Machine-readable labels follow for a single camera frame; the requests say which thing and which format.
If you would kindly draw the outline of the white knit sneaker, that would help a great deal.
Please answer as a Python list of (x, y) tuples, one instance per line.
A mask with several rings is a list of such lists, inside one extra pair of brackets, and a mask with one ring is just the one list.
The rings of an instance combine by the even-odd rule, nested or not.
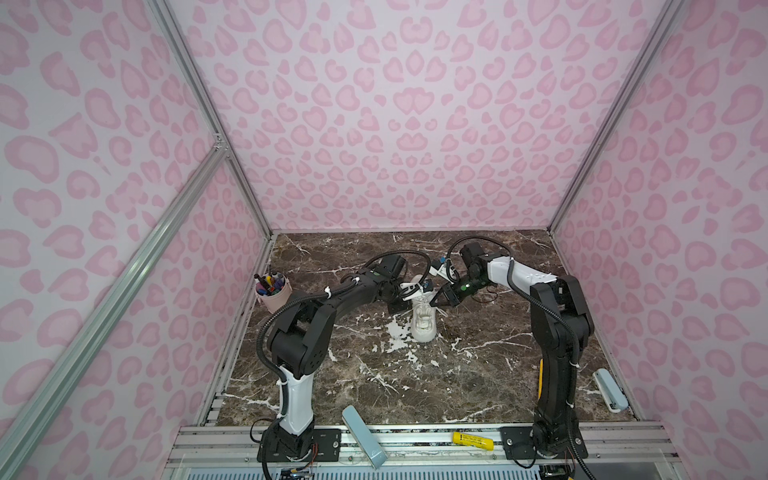
[(410, 331), (417, 342), (431, 342), (437, 336), (436, 308), (430, 304), (434, 296), (434, 290), (425, 291), (420, 288), (409, 297), (412, 307)]

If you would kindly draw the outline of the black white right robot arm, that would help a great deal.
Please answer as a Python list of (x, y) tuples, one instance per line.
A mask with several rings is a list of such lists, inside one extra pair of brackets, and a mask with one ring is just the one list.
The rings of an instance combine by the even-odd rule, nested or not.
[(469, 258), (459, 276), (450, 261), (436, 270), (447, 280), (430, 302), (457, 306), (479, 290), (497, 285), (511, 289), (530, 304), (530, 329), (541, 350), (540, 388), (530, 430), (529, 450), (543, 458), (568, 452), (578, 461), (588, 457), (577, 418), (579, 362), (594, 332), (578, 280), (540, 272), (509, 256), (483, 254)]

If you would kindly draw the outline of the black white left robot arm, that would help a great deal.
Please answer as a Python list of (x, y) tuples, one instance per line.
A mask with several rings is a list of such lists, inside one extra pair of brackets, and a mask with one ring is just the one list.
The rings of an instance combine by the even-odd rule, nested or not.
[(314, 374), (327, 356), (336, 320), (376, 302), (400, 311), (421, 292), (417, 282), (364, 269), (321, 293), (292, 296), (265, 321), (259, 340), (269, 352), (259, 359), (278, 377), (280, 410), (261, 436), (260, 462), (302, 462), (311, 454)]

